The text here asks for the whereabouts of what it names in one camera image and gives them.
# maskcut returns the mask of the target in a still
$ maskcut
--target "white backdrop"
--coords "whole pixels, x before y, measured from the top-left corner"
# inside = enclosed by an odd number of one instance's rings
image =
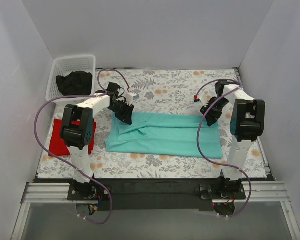
[[[0,240],[11,238],[26,183],[36,175],[34,118],[46,101],[52,61],[21,0],[0,0]],[[51,107],[42,112],[42,140],[51,115]]]
[[[53,58],[97,67],[238,67],[273,0],[22,0]]]
[[[300,227],[300,0],[275,0],[240,67],[244,89],[265,100],[262,136]]]

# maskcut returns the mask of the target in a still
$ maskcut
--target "cable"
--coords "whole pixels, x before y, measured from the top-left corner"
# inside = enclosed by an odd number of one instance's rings
[[[233,200],[230,204],[233,204],[235,202],[235,200],[236,200],[236,194],[233,195]]]
[[[219,81],[222,81],[222,80],[226,80],[226,81],[230,81],[230,82],[233,82],[237,85],[239,85],[241,88],[242,88],[242,84],[239,82],[239,81],[236,81],[236,80],[233,80],[233,79],[217,79],[217,80],[212,80],[206,84],[204,84],[199,90],[198,92],[196,93],[196,96],[199,96],[199,93],[201,92],[202,89],[204,89],[205,86],[209,85],[209,84],[212,84],[212,83],[215,83],[215,82],[219,82]]]
[[[85,198],[85,197],[84,197],[84,199],[85,199],[85,200],[91,200],[91,199],[93,199],[96,195],[97,195],[97,189],[94,190],[94,195],[93,195],[92,197],[90,197],[90,198]]]
[[[34,136],[35,136],[35,139],[36,139],[36,141],[38,142],[38,144],[40,145],[40,147],[41,147],[43,150],[45,150],[47,153],[49,153],[50,156],[53,156],[53,157],[55,157],[56,159],[58,159],[58,160],[64,162],[65,164],[68,164],[69,166],[71,166],[72,168],[74,168],[75,171],[78,171],[78,172],[81,173],[83,176],[85,176],[85,177],[88,178],[89,180],[93,181],[94,183],[98,184],[98,185],[101,186],[104,190],[106,190],[106,191],[108,192],[108,194],[109,194],[109,199],[110,199],[110,211],[109,211],[109,214],[108,214],[108,216],[106,217],[106,219],[105,219],[104,221],[98,222],[98,221],[95,221],[95,220],[93,220],[93,219],[91,219],[91,218],[88,218],[88,217],[85,217],[85,216],[83,216],[83,215],[78,214],[79,217],[81,217],[81,218],[83,218],[83,219],[85,219],[85,220],[88,220],[89,222],[92,222],[92,223],[97,224],[97,225],[105,224],[105,223],[109,220],[109,218],[111,217],[111,214],[112,214],[112,211],[113,211],[113,199],[112,199],[112,195],[111,195],[109,189],[108,189],[105,185],[103,185],[101,182],[99,182],[99,181],[93,179],[92,177],[89,177],[87,174],[85,174],[85,173],[84,173],[83,171],[81,171],[80,169],[77,169],[77,167],[76,167],[75,165],[73,165],[71,162],[68,162],[68,161],[62,159],[61,157],[55,155],[53,152],[49,151],[49,150],[41,143],[41,141],[39,140],[39,137],[38,137],[38,131],[37,131],[37,123],[38,123],[38,118],[39,118],[39,115],[40,115],[41,111],[42,111],[48,104],[52,103],[52,102],[55,101],[55,100],[59,100],[59,99],[75,99],[75,98],[88,98],[88,99],[89,99],[89,98],[99,98],[99,97],[103,97],[103,96],[107,95],[107,90],[105,90],[105,92],[106,92],[106,93],[101,94],[101,95],[98,95],[98,96],[97,96],[97,95],[89,95],[89,96],[72,95],[72,96],[59,96],[59,97],[53,98],[53,99],[47,101],[46,103],[44,103],[44,104],[42,105],[42,107],[40,107],[39,111],[37,112],[37,114],[36,114],[36,116],[35,116],[35,119],[34,119],[34,126],[33,126],[33,128],[34,128]]]
[[[97,208],[100,206],[101,202],[102,202],[102,198],[99,200],[98,204],[96,205]]]
[[[106,89],[101,85],[101,83],[100,83],[100,74],[101,74],[103,71],[105,71],[105,70],[111,70],[111,71],[115,71],[116,73],[118,73],[118,74],[123,78],[123,80],[125,81],[126,85],[128,86],[127,91],[128,91],[128,93],[130,93],[130,86],[129,86],[129,83],[127,82],[125,76],[123,76],[123,74],[122,74],[121,72],[119,72],[117,69],[114,69],[114,68],[104,68],[104,69],[102,69],[101,71],[99,71],[98,76],[96,77],[96,79],[97,79],[97,81],[98,81],[98,84],[99,84],[100,88],[101,88],[103,91],[107,92],[107,90],[106,90]]]
[[[118,99],[124,99],[124,103],[127,102],[127,99],[126,99],[124,96],[118,97],[117,100],[118,100]]]
[[[119,95],[119,96],[117,97],[117,99],[121,98],[121,97],[125,94],[125,92],[126,92],[126,90],[125,90],[123,87],[121,87],[120,89],[123,89],[123,93],[122,93],[121,95]]]
[[[231,200],[231,196],[229,197],[228,201],[225,202],[223,205],[227,205],[230,202],[230,200]]]
[[[210,82],[206,83],[204,86],[207,86],[208,84],[214,83],[214,82],[216,82],[216,81],[217,81],[217,80],[210,81]],[[248,183],[249,183],[249,195],[248,195],[248,197],[247,197],[247,199],[246,199],[244,205],[242,206],[242,208],[241,208],[238,212],[234,213],[233,215],[230,215],[230,216],[222,216],[222,217],[224,217],[224,218],[232,218],[232,217],[235,217],[235,216],[239,215],[239,214],[246,208],[246,206],[248,205],[248,202],[249,202],[249,200],[250,200],[250,198],[251,198],[251,194],[252,194],[251,180],[250,180],[250,178],[248,177],[248,175],[246,174],[246,172],[243,171],[242,169],[240,169],[239,167],[237,167],[237,166],[235,166],[235,165],[230,165],[230,164],[218,163],[218,162],[212,161],[212,160],[210,160],[209,158],[207,158],[207,157],[204,155],[204,153],[202,152],[201,147],[200,147],[200,130],[201,130],[202,124],[204,123],[204,120],[205,120],[206,116],[208,115],[209,111],[210,111],[210,110],[211,110],[211,109],[212,109],[212,108],[213,108],[213,107],[214,107],[221,99],[223,99],[223,98],[225,98],[226,96],[228,96],[228,95],[234,93],[234,92],[237,91],[238,89],[240,89],[240,86],[237,87],[237,88],[235,88],[235,89],[233,89],[233,90],[231,90],[231,91],[229,91],[228,93],[226,93],[226,94],[224,94],[224,95],[218,97],[218,98],[211,104],[211,106],[207,109],[207,111],[204,113],[204,115],[203,115],[203,117],[202,117],[202,120],[201,120],[201,122],[200,122],[200,124],[199,124],[199,127],[198,127],[197,135],[196,135],[196,145],[197,145],[197,147],[198,147],[198,150],[199,150],[200,154],[202,155],[202,157],[203,157],[205,160],[207,160],[207,161],[208,161],[209,163],[211,163],[211,164],[215,164],[215,165],[223,166],[223,167],[230,167],[230,168],[234,168],[234,169],[239,170],[239,172],[241,172],[243,175],[245,175],[245,177],[246,177],[246,179],[247,179],[247,181],[248,181]]]

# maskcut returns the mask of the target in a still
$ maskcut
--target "teal cloth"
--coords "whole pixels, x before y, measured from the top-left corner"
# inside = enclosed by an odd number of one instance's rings
[[[197,148],[197,131],[202,116],[135,112],[132,125],[112,115],[111,133],[105,141],[108,152],[160,154],[201,157]],[[221,159],[219,125],[200,132],[200,146],[208,158]]]

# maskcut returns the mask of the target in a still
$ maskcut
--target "table surface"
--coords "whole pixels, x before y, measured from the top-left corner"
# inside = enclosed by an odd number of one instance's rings
[[[130,84],[131,91],[139,94],[134,102],[135,112],[199,115],[202,104],[194,103],[193,97],[206,82],[216,79],[236,80],[234,70],[120,70]],[[125,86],[119,74],[106,71],[100,75],[105,88],[109,82]],[[207,99],[215,96],[214,84],[203,92]],[[63,107],[54,111],[56,119],[62,119]],[[231,148],[230,120],[233,106],[229,103],[219,119],[219,133],[223,157],[215,159],[227,163]],[[170,155],[107,152],[105,140],[111,126],[112,112],[108,109],[95,116],[97,128],[94,148],[90,155],[91,168],[96,178],[217,178],[222,167],[213,165],[203,158]],[[49,148],[53,131],[53,119],[44,145]],[[71,161],[70,156],[63,156]],[[244,171],[251,178],[266,178],[264,159],[258,142],[251,147]],[[54,157],[42,153],[38,167],[38,178],[72,178],[74,170]]]

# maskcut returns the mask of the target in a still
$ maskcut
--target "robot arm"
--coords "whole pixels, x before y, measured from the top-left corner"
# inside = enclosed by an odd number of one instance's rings
[[[238,86],[233,82],[221,80],[215,84],[215,91],[218,97],[229,93]],[[204,95],[199,99],[204,104]],[[216,101],[213,97],[201,108],[200,112],[204,114],[207,109]],[[227,97],[221,99],[208,113],[206,121],[208,126],[213,125],[222,115],[223,108],[231,103],[233,105],[232,117],[230,122],[230,132],[232,134],[231,149],[227,159],[228,165],[235,165],[242,169],[247,159],[247,154],[257,140],[264,132],[265,122],[265,102],[256,100],[247,95],[244,90],[239,89]],[[221,172],[219,192],[237,193],[242,182],[242,173],[232,167],[225,166]]]
[[[136,93],[128,92],[123,99],[118,100],[120,86],[110,82],[107,88],[107,95],[99,91],[95,95],[99,97],[89,98],[77,105],[68,104],[64,108],[60,137],[64,140],[72,163],[89,177],[93,176],[90,167],[88,146],[93,139],[93,118],[103,109],[110,109],[115,116],[124,123],[132,124],[132,113],[134,107],[132,101],[139,98]],[[72,122],[80,120],[80,125]],[[73,179],[77,183],[89,183],[89,179],[75,171]]]

